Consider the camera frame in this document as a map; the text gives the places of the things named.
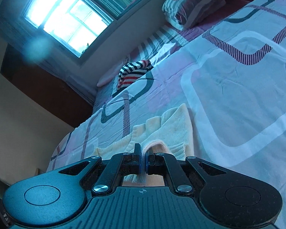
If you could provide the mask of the cream knit sweater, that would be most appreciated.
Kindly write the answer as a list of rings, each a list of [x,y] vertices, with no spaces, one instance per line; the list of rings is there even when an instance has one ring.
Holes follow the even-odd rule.
[[[154,153],[172,154],[178,160],[194,155],[193,126],[186,104],[135,125],[130,134],[106,148],[96,148],[93,155],[107,160],[118,153],[133,152],[136,143],[141,146],[142,157],[149,149]]]

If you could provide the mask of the pink flat pillow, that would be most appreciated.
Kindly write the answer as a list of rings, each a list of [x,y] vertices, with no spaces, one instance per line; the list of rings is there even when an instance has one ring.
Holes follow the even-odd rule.
[[[125,65],[125,63],[117,63],[114,66],[110,67],[108,71],[106,71],[99,79],[97,83],[97,87],[102,87],[109,83],[114,77],[116,77],[120,71],[120,69]]]

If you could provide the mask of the striped red white black garment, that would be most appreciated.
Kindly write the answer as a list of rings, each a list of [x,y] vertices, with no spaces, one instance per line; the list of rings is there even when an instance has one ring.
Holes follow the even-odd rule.
[[[118,74],[117,91],[123,90],[136,82],[153,68],[149,60],[140,60],[126,63],[122,66]]]

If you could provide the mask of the dark brown wooden wardrobe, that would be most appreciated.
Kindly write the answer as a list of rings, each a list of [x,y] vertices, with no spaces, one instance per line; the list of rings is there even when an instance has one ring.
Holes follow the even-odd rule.
[[[24,56],[10,44],[0,73],[42,108],[74,128],[92,115],[92,105],[61,79],[25,61]]]

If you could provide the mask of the patterned pink white bedspread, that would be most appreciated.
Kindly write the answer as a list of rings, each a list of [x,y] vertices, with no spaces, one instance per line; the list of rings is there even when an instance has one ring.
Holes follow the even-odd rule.
[[[157,64],[67,134],[48,170],[183,103],[194,156],[275,187],[286,228],[286,0],[254,0]]]

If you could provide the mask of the striped folded pillow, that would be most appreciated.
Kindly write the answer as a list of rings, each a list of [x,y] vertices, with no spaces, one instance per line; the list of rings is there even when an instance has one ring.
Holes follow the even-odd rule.
[[[162,6],[162,12],[166,21],[174,28],[185,31],[225,4],[225,0],[166,0]]]

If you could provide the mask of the grey sheer curtain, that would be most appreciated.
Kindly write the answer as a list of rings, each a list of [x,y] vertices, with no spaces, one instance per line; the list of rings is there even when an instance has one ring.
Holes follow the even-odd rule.
[[[59,42],[19,18],[0,16],[0,34],[20,52],[29,65],[38,65],[51,75],[61,79],[88,104],[95,102],[96,91],[87,81],[75,73],[74,62],[59,49]]]

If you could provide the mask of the window with white frame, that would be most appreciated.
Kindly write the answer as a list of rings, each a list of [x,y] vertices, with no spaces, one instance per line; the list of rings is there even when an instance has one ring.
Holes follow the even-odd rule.
[[[140,0],[31,0],[25,19],[76,57]]]

